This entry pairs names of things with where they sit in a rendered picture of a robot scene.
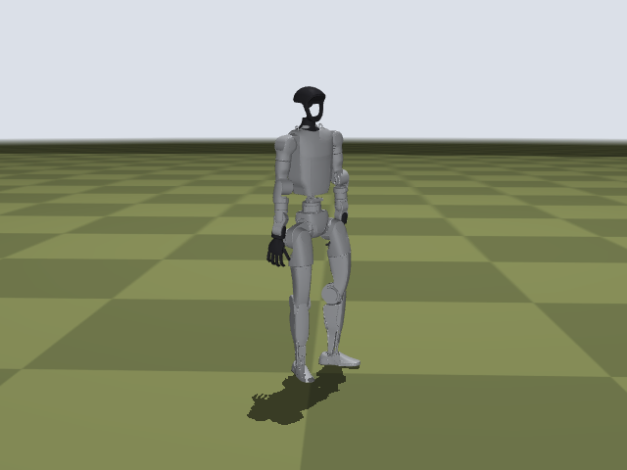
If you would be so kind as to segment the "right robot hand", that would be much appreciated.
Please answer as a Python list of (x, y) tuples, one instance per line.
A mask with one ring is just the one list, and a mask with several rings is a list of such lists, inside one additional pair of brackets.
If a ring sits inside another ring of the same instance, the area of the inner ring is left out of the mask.
[[(271, 237), (273, 239), (268, 245), (268, 252), (267, 252), (266, 259), (268, 262), (271, 262), (273, 265), (276, 264), (276, 266), (280, 266), (280, 265), (285, 266), (285, 264), (283, 263), (283, 258), (282, 258), (283, 252), (285, 256), (287, 257), (287, 259), (290, 260), (290, 257), (288, 256), (284, 248), (285, 244), (282, 240), (282, 239), (285, 239), (285, 234), (286, 234), (286, 226), (283, 226), (281, 236), (273, 235), (273, 233), (271, 232)], [(270, 258), (270, 254), (271, 254), (271, 258)], [(275, 262), (274, 262), (274, 255), (275, 255)], [(280, 264), (278, 263), (278, 256), (279, 256)]]

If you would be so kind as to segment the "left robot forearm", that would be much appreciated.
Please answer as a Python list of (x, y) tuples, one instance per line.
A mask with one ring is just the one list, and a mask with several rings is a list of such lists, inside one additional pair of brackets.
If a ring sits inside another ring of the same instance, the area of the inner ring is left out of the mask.
[(348, 185), (349, 185), (349, 182), (346, 184), (339, 185), (339, 186), (335, 185), (335, 187), (333, 187), (333, 192), (335, 195), (334, 217), (335, 219), (338, 219), (340, 221), (342, 219), (342, 214), (344, 212), (348, 213), (348, 207), (349, 207), (348, 198), (347, 198)]

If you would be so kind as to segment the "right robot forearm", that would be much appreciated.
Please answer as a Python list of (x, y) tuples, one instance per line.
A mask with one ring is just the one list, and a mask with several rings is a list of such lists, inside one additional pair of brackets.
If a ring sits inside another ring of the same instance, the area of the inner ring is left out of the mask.
[(280, 180), (277, 180), (274, 184), (274, 189), (273, 189), (273, 203), (274, 203), (274, 209), (276, 211), (275, 215), (273, 217), (273, 226), (272, 226), (272, 233), (273, 235), (278, 235), (281, 236), (281, 232), (282, 232), (282, 228), (283, 226), (286, 226), (289, 217), (288, 217), (288, 204), (289, 204), (289, 199), (285, 196), (281, 196), (282, 193), (282, 182)]

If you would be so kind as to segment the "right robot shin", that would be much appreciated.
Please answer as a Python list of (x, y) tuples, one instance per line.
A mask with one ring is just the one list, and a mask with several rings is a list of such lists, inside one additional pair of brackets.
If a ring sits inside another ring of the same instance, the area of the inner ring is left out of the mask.
[(306, 365), (306, 343), (309, 337), (310, 317), (306, 304), (299, 304), (296, 308), (293, 295), (289, 297), (290, 329), (295, 346), (296, 366)]

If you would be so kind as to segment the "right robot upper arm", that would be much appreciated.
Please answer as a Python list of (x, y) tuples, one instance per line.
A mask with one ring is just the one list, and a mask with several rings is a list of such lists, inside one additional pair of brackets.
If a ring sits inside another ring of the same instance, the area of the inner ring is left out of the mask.
[(278, 137), (274, 143), (276, 152), (275, 182), (277, 180), (282, 182), (281, 195), (290, 195), (294, 189), (292, 181), (288, 179), (288, 174), (291, 166), (292, 153), (297, 149), (297, 140), (298, 135), (287, 134)]

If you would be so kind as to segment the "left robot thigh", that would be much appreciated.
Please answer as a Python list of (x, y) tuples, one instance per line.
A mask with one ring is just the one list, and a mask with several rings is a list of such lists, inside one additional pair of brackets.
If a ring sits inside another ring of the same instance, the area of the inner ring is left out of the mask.
[(320, 235), (330, 240), (327, 250), (334, 282), (325, 285), (321, 296), (328, 304), (338, 303), (344, 296), (351, 273), (351, 246), (344, 222), (329, 217), (328, 230)]

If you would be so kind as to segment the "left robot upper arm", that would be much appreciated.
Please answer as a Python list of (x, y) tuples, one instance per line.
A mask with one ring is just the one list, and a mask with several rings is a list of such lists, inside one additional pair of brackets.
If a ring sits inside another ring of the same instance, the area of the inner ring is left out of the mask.
[(333, 162), (331, 182), (334, 185), (342, 185), (349, 182), (349, 173), (342, 168), (343, 164), (343, 136), (337, 130), (330, 130), (333, 135)]

